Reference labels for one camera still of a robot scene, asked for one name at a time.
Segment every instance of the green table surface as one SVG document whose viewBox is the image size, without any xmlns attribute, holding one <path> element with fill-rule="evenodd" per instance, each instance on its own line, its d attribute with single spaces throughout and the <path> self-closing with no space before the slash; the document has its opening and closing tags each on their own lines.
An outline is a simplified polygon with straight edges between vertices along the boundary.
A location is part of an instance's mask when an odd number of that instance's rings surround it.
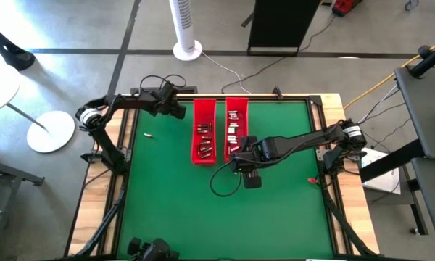
<svg viewBox="0 0 435 261">
<path fill-rule="evenodd" d="M 129 241 L 162 238 L 181 259 L 329 258 L 333 252 L 312 149 L 260 170 L 262 188 L 243 187 L 228 198 L 209 188 L 223 164 L 225 105 L 217 103 L 217 164 L 191 164 L 193 104 L 186 117 L 141 113 L 128 182 L 119 258 Z M 250 102 L 249 133 L 295 136 L 311 130 L 303 102 Z M 150 133 L 154 138 L 147 138 Z M 230 167 L 215 179 L 224 194 L 238 182 Z"/>
</svg>

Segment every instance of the yellow cable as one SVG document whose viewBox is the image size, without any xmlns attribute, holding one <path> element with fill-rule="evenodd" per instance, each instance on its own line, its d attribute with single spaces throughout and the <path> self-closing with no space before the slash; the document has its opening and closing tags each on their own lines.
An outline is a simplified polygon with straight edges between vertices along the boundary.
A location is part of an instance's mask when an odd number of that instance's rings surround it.
<svg viewBox="0 0 435 261">
<path fill-rule="evenodd" d="M 435 49 L 435 45 L 432 46 L 430 48 L 430 50 L 434 50 Z M 420 56 L 416 55 L 414 56 L 411 60 L 407 61 L 406 63 L 404 63 L 401 68 L 408 66 L 411 62 L 414 62 L 415 60 L 419 59 Z M 349 106 L 351 106 L 352 104 L 354 104 L 355 102 L 357 102 L 359 99 L 363 98 L 364 96 L 368 95 L 369 93 L 371 93 L 372 91 L 374 91 L 375 89 L 377 89 L 378 87 L 382 86 L 385 82 L 387 82 L 388 80 L 390 80 L 391 78 L 393 78 L 394 76 L 394 72 L 389 75 L 387 78 L 383 79 L 380 83 L 377 83 L 374 87 L 368 89 L 365 93 L 359 95 L 358 97 L 354 98 L 352 101 L 350 101 L 345 107 L 343 107 L 343 110 L 346 110 Z"/>
</svg>

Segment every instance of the red object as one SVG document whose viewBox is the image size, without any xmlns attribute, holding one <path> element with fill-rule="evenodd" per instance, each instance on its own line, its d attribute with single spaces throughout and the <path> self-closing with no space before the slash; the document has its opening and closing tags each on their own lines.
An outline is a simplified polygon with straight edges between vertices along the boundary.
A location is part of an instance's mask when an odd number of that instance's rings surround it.
<svg viewBox="0 0 435 261">
<path fill-rule="evenodd" d="M 229 119 L 229 111 L 237 111 L 238 120 Z M 239 126 L 236 133 L 228 134 L 227 128 L 230 123 L 237 123 Z M 230 144 L 227 136 L 236 136 L 237 144 Z M 225 99 L 225 137 L 224 137 L 224 161 L 229 161 L 230 149 L 241 146 L 240 137 L 248 136 L 248 98 L 226 98 Z"/>
<path fill-rule="evenodd" d="M 308 178 L 308 179 L 307 179 L 307 182 L 310 182 L 310 183 L 317 183 L 318 180 L 316 180 L 315 178 Z"/>
<path fill-rule="evenodd" d="M 208 133 L 198 133 L 200 124 L 211 125 Z M 191 162 L 194 165 L 214 165 L 216 164 L 216 99 L 195 99 L 194 100 L 194 125 L 192 129 L 191 139 Z M 211 139 L 203 139 L 202 137 L 211 137 Z M 211 141 L 212 150 L 206 153 L 199 153 L 200 142 Z M 202 156 L 211 153 L 209 157 L 201 158 Z"/>
<path fill-rule="evenodd" d="M 343 17 L 363 0 L 337 0 L 332 8 L 335 15 Z"/>
</svg>

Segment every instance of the red tray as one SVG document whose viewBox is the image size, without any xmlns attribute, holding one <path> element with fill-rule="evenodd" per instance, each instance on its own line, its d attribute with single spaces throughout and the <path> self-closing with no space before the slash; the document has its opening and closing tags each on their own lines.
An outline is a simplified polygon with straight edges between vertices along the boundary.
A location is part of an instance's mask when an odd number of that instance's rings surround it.
<svg viewBox="0 0 435 261">
<path fill-rule="evenodd" d="M 200 124 L 210 125 L 208 133 L 198 133 L 197 129 Z M 194 125 L 192 129 L 191 140 L 191 162 L 194 165 L 214 165 L 216 164 L 216 99 L 195 99 L 194 100 Z M 202 136 L 211 137 L 205 140 Z M 210 141 L 212 150 L 209 157 L 201 158 L 203 154 L 199 153 L 200 142 Z"/>
<path fill-rule="evenodd" d="M 229 119 L 229 111 L 237 111 L 238 120 Z M 237 123 L 239 126 L 234 134 L 228 134 L 230 123 Z M 229 135 L 236 137 L 237 144 L 230 144 L 227 140 Z M 240 137 L 248 136 L 248 99 L 247 98 L 226 98 L 225 99 L 225 137 L 224 137 L 224 161 L 229 161 L 229 155 L 237 152 L 230 152 L 230 149 L 240 147 Z"/>
</svg>

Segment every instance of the concrete floor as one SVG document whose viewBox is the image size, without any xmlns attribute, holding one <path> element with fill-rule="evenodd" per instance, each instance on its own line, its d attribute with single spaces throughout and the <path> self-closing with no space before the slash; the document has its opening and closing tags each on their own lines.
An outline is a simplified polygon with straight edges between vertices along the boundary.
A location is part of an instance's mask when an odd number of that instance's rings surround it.
<svg viewBox="0 0 435 261">
<path fill-rule="evenodd" d="M 240 24 L 251 13 L 253 0 L 191 0 L 196 38 L 205 50 L 242 51 L 247 47 L 249 27 Z M 312 41 L 306 51 L 415 53 L 423 44 L 435 44 L 435 0 L 421 1 L 411 12 L 405 1 L 366 0 L 346 17 Z M 119 49 L 123 42 L 134 0 L 34 0 L 0 1 L 0 31 L 28 49 Z M 330 10 L 320 7 L 308 36 L 322 29 Z M 171 50 L 175 33 L 167 1 L 142 0 L 133 27 L 129 49 Z M 37 54 L 37 63 L 22 72 L 23 85 L 12 103 L 32 116 L 51 109 L 73 115 L 89 99 L 104 95 L 112 79 L 118 55 Z M 241 77 L 258 71 L 276 57 L 213 57 Z M 287 58 L 261 75 L 245 81 L 253 93 L 267 93 L 279 86 L 286 93 L 340 93 L 344 104 L 389 75 L 402 59 Z M 117 82 L 117 92 L 126 93 L 148 74 L 183 75 L 200 93 L 218 93 L 235 81 L 235 75 L 204 57 L 179 62 L 168 55 L 128 55 Z M 158 82 L 145 82 L 156 86 Z M 394 84 L 361 99 L 347 110 L 359 120 Z M 228 92 L 243 92 L 237 85 Z M 394 96 L 382 109 L 399 104 Z M 387 112 L 364 124 L 374 138 L 382 138 L 409 115 L 404 107 Z M 41 188 L 24 184 L 15 211 L 4 232 L 0 260 L 42 260 L 61 257 L 82 187 L 86 164 L 79 155 L 93 141 L 76 132 L 63 149 L 51 154 L 31 150 L 25 141 L 29 123 L 8 108 L 0 109 L 0 161 L 36 175 L 46 176 Z M 411 124 L 399 129 L 384 145 L 398 149 L 415 138 Z M 415 226 L 407 206 L 370 206 L 382 254 L 415 260 L 435 260 L 435 233 L 423 210 L 429 236 L 413 236 Z"/>
</svg>

